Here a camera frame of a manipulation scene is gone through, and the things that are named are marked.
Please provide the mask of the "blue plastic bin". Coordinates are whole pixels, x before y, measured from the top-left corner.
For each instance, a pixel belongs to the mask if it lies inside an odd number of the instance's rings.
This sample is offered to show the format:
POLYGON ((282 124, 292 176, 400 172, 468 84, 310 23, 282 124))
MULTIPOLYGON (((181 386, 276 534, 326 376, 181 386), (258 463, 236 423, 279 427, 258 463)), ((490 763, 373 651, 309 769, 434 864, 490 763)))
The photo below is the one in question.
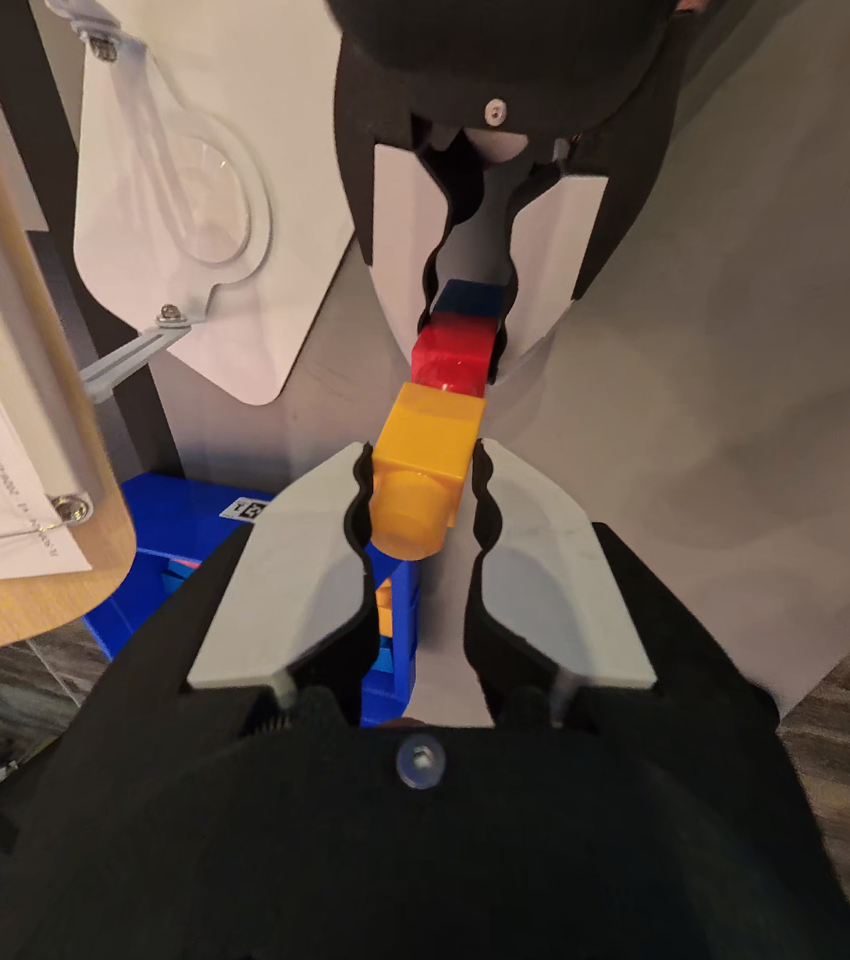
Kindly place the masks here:
MULTIPOLYGON (((254 522, 272 494, 220 486, 156 473, 140 474, 121 485, 136 535, 136 556, 117 589, 83 616, 83 622, 109 660, 143 623, 239 528, 254 522)), ((376 726, 407 710, 416 679, 419 564, 366 547, 376 591, 399 570, 411 588, 411 659, 407 678, 394 680, 375 668, 362 682, 361 725, 376 726)))

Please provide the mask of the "yellow toy building block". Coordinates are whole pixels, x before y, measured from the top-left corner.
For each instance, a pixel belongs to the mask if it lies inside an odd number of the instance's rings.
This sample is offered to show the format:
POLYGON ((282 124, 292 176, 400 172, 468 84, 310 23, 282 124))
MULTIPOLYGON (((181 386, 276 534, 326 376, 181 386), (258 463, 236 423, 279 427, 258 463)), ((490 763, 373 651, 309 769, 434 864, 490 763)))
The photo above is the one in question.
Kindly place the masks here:
POLYGON ((374 445, 372 544, 400 561, 437 554, 455 526, 483 398, 403 385, 374 445))

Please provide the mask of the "instruction board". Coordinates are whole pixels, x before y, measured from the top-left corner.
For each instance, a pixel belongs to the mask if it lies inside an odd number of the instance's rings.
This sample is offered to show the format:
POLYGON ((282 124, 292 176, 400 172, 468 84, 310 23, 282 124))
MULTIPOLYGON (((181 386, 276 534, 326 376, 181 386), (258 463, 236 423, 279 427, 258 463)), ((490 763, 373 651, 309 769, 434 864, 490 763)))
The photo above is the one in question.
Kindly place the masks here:
POLYGON ((136 547, 27 234, 45 226, 0 106, 0 646, 88 613, 136 547))

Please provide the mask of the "blue toy building block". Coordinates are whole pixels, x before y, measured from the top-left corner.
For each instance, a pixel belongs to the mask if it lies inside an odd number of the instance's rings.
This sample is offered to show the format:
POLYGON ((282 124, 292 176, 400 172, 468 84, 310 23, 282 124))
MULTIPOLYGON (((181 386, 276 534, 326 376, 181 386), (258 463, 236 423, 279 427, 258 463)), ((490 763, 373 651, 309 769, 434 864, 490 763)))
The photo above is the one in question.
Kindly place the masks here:
POLYGON ((437 295, 431 312, 459 314, 501 322, 504 316, 506 292, 506 286, 502 284, 450 279, 437 295))

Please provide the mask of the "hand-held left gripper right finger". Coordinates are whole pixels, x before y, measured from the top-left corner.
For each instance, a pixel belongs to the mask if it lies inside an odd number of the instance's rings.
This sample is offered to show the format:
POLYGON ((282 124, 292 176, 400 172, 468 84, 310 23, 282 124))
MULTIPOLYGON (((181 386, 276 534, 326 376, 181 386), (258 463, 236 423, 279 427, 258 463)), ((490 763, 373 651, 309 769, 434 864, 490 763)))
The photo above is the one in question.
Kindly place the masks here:
POLYGON ((489 713, 524 689, 552 715, 580 690, 653 690, 655 669, 586 510, 493 439, 476 444, 472 490, 479 553, 463 646, 489 713))

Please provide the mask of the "grey desk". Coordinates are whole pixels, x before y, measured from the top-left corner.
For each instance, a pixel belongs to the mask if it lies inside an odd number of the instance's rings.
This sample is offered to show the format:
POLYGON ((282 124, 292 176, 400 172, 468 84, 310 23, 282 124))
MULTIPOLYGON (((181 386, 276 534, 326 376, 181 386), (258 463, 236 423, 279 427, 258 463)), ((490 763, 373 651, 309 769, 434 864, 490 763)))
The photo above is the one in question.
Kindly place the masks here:
POLYGON ((850 2, 712 2, 637 222, 482 434, 787 713, 850 653, 850 2))

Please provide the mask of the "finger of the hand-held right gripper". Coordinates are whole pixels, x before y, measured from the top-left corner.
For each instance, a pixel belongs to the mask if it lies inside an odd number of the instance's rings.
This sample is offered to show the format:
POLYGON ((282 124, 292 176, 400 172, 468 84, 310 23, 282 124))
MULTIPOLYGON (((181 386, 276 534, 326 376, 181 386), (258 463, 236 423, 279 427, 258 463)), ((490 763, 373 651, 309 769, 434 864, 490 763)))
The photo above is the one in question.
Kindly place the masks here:
POLYGON ((566 314, 609 179, 536 170, 505 209, 510 272, 503 287, 495 376, 510 375, 566 314))
POLYGON ((371 279, 407 361, 438 294, 438 254, 453 226, 454 145, 374 150, 371 279))

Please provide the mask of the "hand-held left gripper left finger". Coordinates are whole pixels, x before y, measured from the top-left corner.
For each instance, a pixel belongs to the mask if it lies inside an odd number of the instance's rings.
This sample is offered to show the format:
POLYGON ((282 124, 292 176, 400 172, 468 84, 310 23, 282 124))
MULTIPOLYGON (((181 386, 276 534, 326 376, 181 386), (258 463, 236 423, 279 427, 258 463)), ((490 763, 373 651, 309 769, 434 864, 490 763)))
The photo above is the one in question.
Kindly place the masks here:
POLYGON ((254 521, 189 672, 193 690, 260 688, 281 712, 342 633, 377 615, 364 531, 371 446, 352 442, 279 493, 254 521))

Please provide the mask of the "red toy building block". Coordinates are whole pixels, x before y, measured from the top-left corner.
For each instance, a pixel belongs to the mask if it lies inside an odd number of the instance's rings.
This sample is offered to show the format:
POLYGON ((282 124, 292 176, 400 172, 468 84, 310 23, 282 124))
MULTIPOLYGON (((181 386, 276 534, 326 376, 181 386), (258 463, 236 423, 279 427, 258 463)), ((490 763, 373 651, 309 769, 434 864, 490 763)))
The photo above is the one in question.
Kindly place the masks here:
POLYGON ((432 313, 412 348, 411 383, 483 399, 497 334, 495 318, 432 313))

